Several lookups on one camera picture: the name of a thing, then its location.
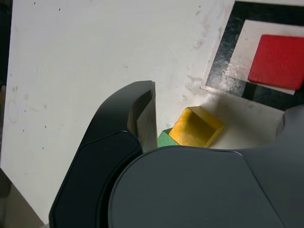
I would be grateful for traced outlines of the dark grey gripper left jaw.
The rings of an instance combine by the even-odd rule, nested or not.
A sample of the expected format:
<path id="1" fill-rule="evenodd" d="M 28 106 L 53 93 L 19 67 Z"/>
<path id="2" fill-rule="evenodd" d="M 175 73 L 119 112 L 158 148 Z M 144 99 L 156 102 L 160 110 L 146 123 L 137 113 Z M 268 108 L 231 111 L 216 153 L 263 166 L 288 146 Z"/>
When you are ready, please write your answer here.
<path id="1" fill-rule="evenodd" d="M 97 109 L 49 213 L 52 228 L 106 228 L 112 188 L 134 159 L 157 147 L 155 83 L 137 81 Z"/>

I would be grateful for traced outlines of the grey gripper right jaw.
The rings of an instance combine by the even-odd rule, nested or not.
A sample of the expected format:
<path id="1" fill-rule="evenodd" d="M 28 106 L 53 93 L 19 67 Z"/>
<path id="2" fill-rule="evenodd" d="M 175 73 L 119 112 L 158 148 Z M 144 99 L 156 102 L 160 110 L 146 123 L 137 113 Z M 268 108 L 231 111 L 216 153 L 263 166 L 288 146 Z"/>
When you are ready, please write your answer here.
<path id="1" fill-rule="evenodd" d="M 111 228 L 301 228 L 304 108 L 276 138 L 238 150 L 162 147 L 131 162 L 108 205 Z"/>

